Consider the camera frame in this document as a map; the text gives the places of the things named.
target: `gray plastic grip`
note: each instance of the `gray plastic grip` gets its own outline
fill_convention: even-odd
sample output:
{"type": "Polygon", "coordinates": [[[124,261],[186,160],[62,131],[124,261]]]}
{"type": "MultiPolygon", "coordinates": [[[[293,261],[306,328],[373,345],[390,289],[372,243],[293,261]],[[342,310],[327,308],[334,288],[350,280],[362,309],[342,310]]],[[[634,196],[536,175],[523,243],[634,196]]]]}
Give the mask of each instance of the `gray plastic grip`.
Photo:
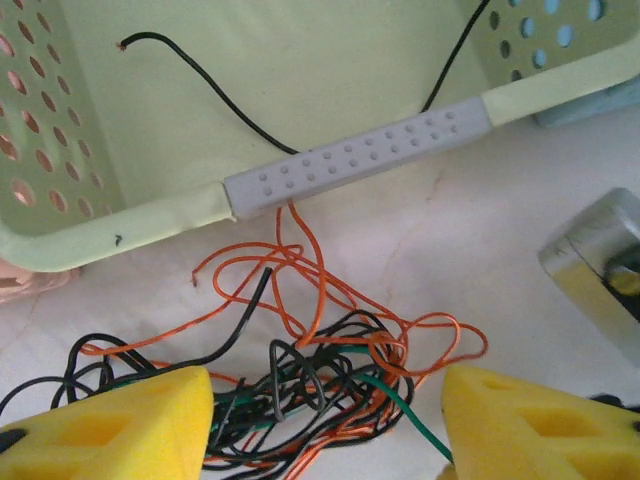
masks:
{"type": "Polygon", "coordinates": [[[232,175],[224,185],[235,217],[246,218],[469,143],[491,128],[482,99],[472,98],[232,175]]]}

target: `wire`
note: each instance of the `wire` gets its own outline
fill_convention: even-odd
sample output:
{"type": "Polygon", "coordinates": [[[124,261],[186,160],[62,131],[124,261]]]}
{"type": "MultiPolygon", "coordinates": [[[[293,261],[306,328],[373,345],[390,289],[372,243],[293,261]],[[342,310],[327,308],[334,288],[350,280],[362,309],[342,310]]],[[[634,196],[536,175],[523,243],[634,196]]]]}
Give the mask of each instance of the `wire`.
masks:
{"type": "Polygon", "coordinates": [[[438,96],[438,93],[440,93],[440,89],[442,88],[442,85],[444,84],[444,81],[446,80],[447,75],[449,75],[449,71],[453,66],[453,62],[455,62],[458,54],[460,53],[460,50],[462,50],[462,47],[467,41],[467,38],[471,34],[471,30],[473,30],[473,27],[475,26],[478,19],[482,16],[482,13],[486,10],[490,1],[491,0],[482,0],[478,8],[475,10],[475,12],[473,12],[471,19],[469,20],[464,30],[462,31],[462,34],[460,35],[460,38],[458,39],[458,42],[456,43],[455,47],[453,47],[453,50],[451,51],[451,54],[449,55],[447,62],[444,64],[444,68],[442,69],[442,72],[440,73],[440,76],[438,77],[438,80],[436,81],[436,84],[433,87],[433,90],[431,91],[431,94],[429,95],[427,102],[424,104],[424,107],[422,107],[421,112],[426,112],[433,105],[433,102],[438,96]]]}
{"type": "Polygon", "coordinates": [[[53,377],[53,376],[34,378],[33,380],[29,380],[27,382],[24,382],[21,385],[18,385],[16,388],[11,390],[2,399],[2,401],[0,402],[0,415],[2,415],[2,412],[4,412],[4,409],[7,408],[7,405],[9,404],[9,402],[13,400],[13,398],[23,390],[26,390],[29,387],[33,387],[34,385],[39,385],[41,383],[51,383],[51,382],[62,383],[63,385],[70,385],[75,388],[79,388],[87,395],[91,395],[93,393],[93,390],[91,390],[89,387],[73,379],[69,379],[65,377],[53,377]]]}
{"type": "Polygon", "coordinates": [[[139,32],[139,33],[134,33],[133,35],[128,36],[127,38],[122,40],[118,44],[118,46],[122,51],[124,51],[132,43],[137,42],[138,40],[143,40],[143,39],[158,40],[164,43],[165,45],[167,45],[180,58],[182,58],[185,62],[187,62],[187,64],[191,68],[193,68],[198,73],[198,75],[200,75],[204,79],[204,81],[207,82],[211,88],[213,88],[213,90],[215,90],[218,96],[227,105],[227,107],[229,107],[233,111],[233,113],[235,113],[249,128],[251,128],[254,132],[260,135],[262,138],[264,138],[271,145],[279,148],[280,150],[282,150],[285,153],[288,153],[289,155],[295,155],[296,153],[299,153],[297,150],[294,150],[293,148],[288,147],[284,143],[280,142],[276,138],[269,135],[266,131],[260,128],[258,124],[256,124],[253,120],[251,120],[242,110],[240,110],[240,107],[238,107],[229,98],[229,96],[226,93],[224,93],[224,90],[220,88],[220,86],[215,82],[215,80],[211,77],[211,75],[209,75],[207,71],[198,64],[198,62],[196,62],[193,58],[187,55],[184,52],[184,50],[182,50],[178,45],[176,45],[176,43],[170,38],[155,32],[139,32]]]}
{"type": "MultiPolygon", "coordinates": [[[[224,301],[221,306],[165,333],[135,343],[102,333],[91,333],[75,342],[64,376],[55,377],[62,385],[62,392],[67,393],[67,402],[77,401],[79,392],[96,395],[182,366],[215,363],[228,354],[256,310],[271,312],[280,317],[292,341],[275,339],[270,342],[267,373],[254,381],[210,373],[212,378],[222,379],[231,387],[216,392],[203,469],[228,472],[231,475],[228,478],[233,479],[284,476],[286,480],[297,480],[325,449],[370,442],[393,429],[404,415],[415,421],[415,415],[407,413],[404,407],[411,405],[416,388],[447,365],[486,353],[488,340],[476,327],[460,323],[442,312],[422,315],[415,320],[401,318],[330,273],[312,230],[295,206],[290,204],[288,211],[306,239],[305,243],[313,247],[312,258],[305,256],[301,243],[285,242],[282,235],[285,210],[279,209],[275,243],[246,242],[225,247],[210,255],[192,272],[197,286],[198,276],[210,264],[216,263],[212,284],[224,301]],[[237,288],[227,292],[221,287],[220,277],[233,266],[248,267],[249,274],[237,288]],[[304,321],[289,313],[282,298],[279,274],[285,271],[296,272],[317,291],[315,305],[304,321]],[[245,297],[244,291],[255,280],[258,280],[257,287],[251,296],[245,297]],[[273,294],[271,302],[262,300],[269,286],[273,294]],[[346,309],[347,313],[321,327],[326,320],[324,307],[330,302],[346,309]],[[171,365],[151,361],[138,350],[215,318],[233,304],[242,304],[245,310],[229,338],[209,355],[171,365]],[[451,342],[431,365],[409,370],[406,367],[410,358],[409,338],[415,329],[448,329],[451,342]],[[481,345],[475,352],[456,354],[462,336],[469,332],[478,336],[481,345]],[[106,345],[100,347],[96,342],[106,345]],[[101,357],[101,362],[94,361],[78,368],[80,353],[101,357]],[[110,362],[116,360],[133,373],[114,377],[110,362]],[[81,383],[85,375],[97,371],[100,378],[95,388],[81,383]],[[377,379],[381,382],[379,385],[385,387],[367,381],[370,378],[377,379]],[[303,412],[313,415],[302,428],[291,433],[287,427],[289,420],[293,421],[303,412]]],[[[58,389],[55,393],[52,406],[58,406],[62,392],[58,389]]]]}
{"type": "MultiPolygon", "coordinates": [[[[440,73],[440,75],[438,77],[438,80],[436,81],[436,84],[435,84],[433,90],[431,91],[431,94],[429,95],[428,100],[425,103],[424,107],[422,108],[421,112],[426,112],[433,105],[433,102],[436,99],[436,97],[438,96],[438,93],[440,93],[442,85],[444,84],[444,81],[446,80],[446,78],[447,78],[447,76],[449,74],[449,71],[451,70],[451,67],[453,66],[453,63],[454,63],[456,57],[460,53],[460,50],[464,46],[467,38],[469,37],[469,34],[473,30],[473,27],[475,26],[476,22],[478,21],[478,19],[480,18],[480,16],[482,15],[484,10],[486,9],[486,7],[489,5],[490,1],[491,0],[482,0],[482,3],[480,4],[480,6],[478,6],[476,11],[472,15],[471,19],[467,23],[467,25],[466,25],[465,29],[463,30],[460,38],[458,39],[458,42],[456,43],[456,45],[455,45],[454,49],[452,50],[449,58],[447,59],[447,62],[445,63],[445,66],[442,69],[442,72],[440,73]]],[[[200,64],[198,64],[198,62],[196,62],[193,58],[191,58],[184,50],[182,50],[169,37],[167,37],[165,35],[162,35],[160,33],[156,33],[156,32],[138,32],[138,33],[134,33],[133,35],[130,35],[127,38],[125,38],[124,40],[120,41],[118,43],[118,47],[122,51],[125,51],[127,49],[127,47],[129,45],[131,45],[132,43],[137,42],[139,40],[145,40],[145,39],[158,40],[158,41],[164,43],[165,45],[167,45],[171,50],[173,50],[182,60],[184,60],[191,68],[193,68],[198,73],[198,75],[200,75],[204,79],[204,81],[207,82],[207,84],[209,84],[209,86],[211,88],[213,88],[213,90],[218,94],[218,96],[227,105],[227,107],[229,107],[233,111],[233,113],[235,113],[249,128],[251,128],[254,132],[256,132],[258,135],[260,135],[263,139],[265,139],[271,145],[273,145],[274,147],[278,148],[279,150],[281,150],[284,153],[287,153],[289,155],[295,155],[297,153],[300,153],[298,150],[295,150],[295,149],[285,145],[284,143],[282,143],[281,141],[279,141],[278,139],[276,139],[275,137],[273,137],[272,135],[267,133],[257,123],[255,123],[253,120],[251,120],[240,109],[240,107],[238,107],[233,102],[233,100],[231,100],[231,98],[229,98],[229,96],[224,92],[224,90],[222,90],[222,88],[216,83],[216,81],[213,79],[213,77],[211,77],[211,75],[204,68],[202,68],[202,66],[200,66],[200,64]]]]}
{"type": "Polygon", "coordinates": [[[433,445],[436,449],[446,458],[449,462],[453,463],[453,455],[451,455],[451,450],[449,450],[444,443],[442,443],[438,437],[436,437],[429,428],[420,421],[418,416],[411,410],[411,407],[398,395],[395,391],[388,387],[383,381],[372,377],[370,375],[358,375],[356,377],[358,380],[362,380],[365,383],[373,385],[376,388],[382,390],[386,395],[391,397],[398,407],[404,412],[411,423],[416,427],[416,429],[433,445]]]}

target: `orange wire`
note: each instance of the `orange wire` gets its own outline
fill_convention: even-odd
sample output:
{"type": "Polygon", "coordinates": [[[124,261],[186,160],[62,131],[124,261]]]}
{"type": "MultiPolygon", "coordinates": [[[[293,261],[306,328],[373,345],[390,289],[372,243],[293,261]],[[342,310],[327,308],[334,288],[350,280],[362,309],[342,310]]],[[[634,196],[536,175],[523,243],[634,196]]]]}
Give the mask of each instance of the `orange wire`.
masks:
{"type": "MultiPolygon", "coordinates": [[[[146,340],[142,340],[136,343],[129,344],[125,347],[111,347],[100,348],[96,345],[88,344],[82,349],[82,352],[87,355],[114,355],[120,352],[126,352],[134,348],[142,348],[153,343],[157,343],[167,338],[170,338],[178,333],[181,333],[189,328],[192,328],[200,323],[212,319],[222,312],[224,312],[232,304],[248,304],[250,299],[241,296],[247,285],[253,280],[263,268],[271,266],[273,273],[271,275],[271,289],[274,298],[274,304],[261,301],[258,303],[258,308],[262,308],[267,311],[271,311],[277,314],[287,333],[297,341],[299,348],[314,345],[314,344],[349,344],[349,345],[363,345],[368,347],[369,353],[382,369],[387,372],[384,378],[385,383],[390,386],[394,386],[400,380],[401,377],[414,377],[416,380],[416,389],[422,385],[422,383],[434,372],[437,372],[448,365],[457,363],[463,360],[475,359],[483,356],[488,348],[489,342],[486,335],[477,327],[472,325],[459,323],[457,319],[448,313],[434,312],[426,315],[422,315],[415,320],[405,320],[400,318],[390,309],[380,305],[374,300],[370,299],[363,293],[359,292],[343,280],[339,279],[335,275],[331,274],[326,268],[324,263],[324,257],[322,255],[322,249],[317,238],[309,228],[309,226],[302,220],[298,211],[293,204],[288,205],[289,213],[293,218],[298,228],[302,231],[306,237],[308,243],[313,250],[314,260],[311,260],[305,256],[304,247],[300,244],[285,244],[282,237],[282,212],[283,209],[279,208],[276,214],[276,243],[267,242],[243,242],[236,245],[230,245],[220,250],[213,252],[207,258],[205,258],[192,272],[192,282],[194,287],[198,285],[197,275],[204,270],[209,264],[214,261],[218,261],[220,257],[227,254],[234,254],[235,256],[220,261],[215,268],[212,276],[212,286],[214,291],[224,300],[223,303],[214,309],[213,311],[201,315],[200,317],[191,320],[183,325],[170,329],[160,335],[156,335],[146,340]],[[238,254],[238,252],[246,249],[263,249],[267,250],[265,254],[238,254]],[[221,275],[230,267],[234,265],[241,265],[244,263],[250,263],[253,268],[247,275],[247,277],[240,283],[232,293],[226,292],[220,285],[221,275]],[[318,297],[315,305],[315,314],[308,326],[293,315],[288,313],[285,303],[282,299],[280,286],[278,283],[278,274],[285,269],[293,269],[307,282],[313,285],[318,291],[318,297]],[[388,320],[399,329],[399,334],[393,336],[388,332],[375,332],[369,338],[326,338],[315,337],[319,330],[320,324],[323,320],[324,310],[327,301],[333,302],[346,310],[352,311],[366,306],[372,311],[378,318],[382,320],[388,320]],[[442,318],[445,322],[432,323],[432,320],[442,318]],[[414,328],[420,329],[453,329],[453,338],[446,348],[444,353],[430,366],[419,370],[408,370],[406,368],[409,360],[409,335],[414,328]],[[457,350],[461,337],[465,331],[472,332],[478,336],[482,342],[482,348],[474,353],[465,353],[458,356],[452,356],[457,350]]],[[[362,320],[371,323],[366,316],[362,316],[362,320]]],[[[165,362],[153,362],[154,365],[165,366],[168,365],[165,362]]],[[[234,384],[238,383],[233,377],[223,375],[219,373],[210,372],[212,378],[228,381],[234,384]]],[[[348,420],[343,422],[335,429],[326,432],[318,437],[313,444],[306,447],[304,453],[300,456],[296,462],[294,468],[286,476],[287,480],[297,480],[318,457],[324,447],[332,442],[341,439],[350,438],[363,438],[370,435],[375,431],[378,425],[385,424],[399,415],[399,410],[395,404],[391,403],[389,407],[382,413],[377,423],[372,422],[368,425],[359,425],[357,427],[351,427],[351,424],[357,419],[364,418],[377,410],[385,401],[386,394],[380,390],[374,391],[371,397],[370,404],[367,408],[364,408],[351,416],[348,420]]],[[[243,450],[251,445],[257,436],[257,432],[254,432],[247,439],[243,450]]],[[[285,451],[294,451],[297,445],[291,445],[285,451]]],[[[224,457],[207,457],[206,462],[224,461],[224,457]]],[[[274,463],[269,462],[268,459],[259,462],[252,462],[247,465],[250,467],[270,467],[274,463]]]]}

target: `floor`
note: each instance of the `floor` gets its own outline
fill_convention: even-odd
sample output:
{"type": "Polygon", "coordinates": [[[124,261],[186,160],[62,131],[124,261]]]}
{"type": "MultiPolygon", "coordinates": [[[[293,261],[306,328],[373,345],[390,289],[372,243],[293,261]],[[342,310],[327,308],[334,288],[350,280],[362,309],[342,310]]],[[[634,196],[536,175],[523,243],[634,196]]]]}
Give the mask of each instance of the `floor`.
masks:
{"type": "MultiPolygon", "coordinates": [[[[638,372],[560,292],[536,253],[550,233],[609,189],[640,194],[640,108],[558,130],[531,120],[497,130],[468,146],[342,187],[299,204],[321,241],[329,268],[407,317],[450,311],[482,328],[491,350],[476,363],[577,395],[601,392],[640,403],[638,372]],[[440,171],[428,188],[433,165],[440,171]]],[[[299,238],[291,223],[288,238],[299,238]]],[[[212,225],[122,254],[86,268],[59,291],[0,309],[2,392],[29,378],[61,373],[80,335],[109,332],[128,341],[146,338],[219,304],[207,280],[197,289],[190,271],[230,243],[273,239],[272,214],[243,223],[212,225]]],[[[230,286],[242,271],[225,279],[230,286]]],[[[291,310],[313,311],[314,292],[294,277],[291,310]]],[[[340,312],[329,310],[326,321],[340,312]]],[[[152,358],[194,357],[219,345],[235,312],[183,333],[146,353],[152,358]]],[[[278,321],[259,312],[220,371],[261,374],[278,321]]],[[[419,334],[411,365],[424,365],[446,337],[419,334]]],[[[465,341],[463,349],[475,347],[465,341]]],[[[442,375],[418,392],[414,408],[445,437],[439,394],[442,375]]],[[[10,405],[2,423],[47,408],[51,388],[37,387],[10,405]]],[[[434,478],[444,462],[402,421],[363,447],[323,454],[306,478],[434,478]]],[[[217,478],[203,474],[203,478],[217,478]]]]}

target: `plastic basket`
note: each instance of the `plastic basket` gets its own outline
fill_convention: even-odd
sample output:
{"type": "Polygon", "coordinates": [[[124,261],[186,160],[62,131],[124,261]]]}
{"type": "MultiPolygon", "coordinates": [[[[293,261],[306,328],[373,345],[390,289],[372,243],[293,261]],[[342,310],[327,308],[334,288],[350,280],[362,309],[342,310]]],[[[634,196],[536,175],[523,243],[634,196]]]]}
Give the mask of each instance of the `plastic basket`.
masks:
{"type": "Polygon", "coordinates": [[[638,0],[493,0],[434,109],[415,116],[477,5],[3,0],[0,257],[69,269],[640,73],[638,0]],[[272,135],[314,149],[283,159],[159,42],[119,51],[141,30],[175,40],[272,135]]]}

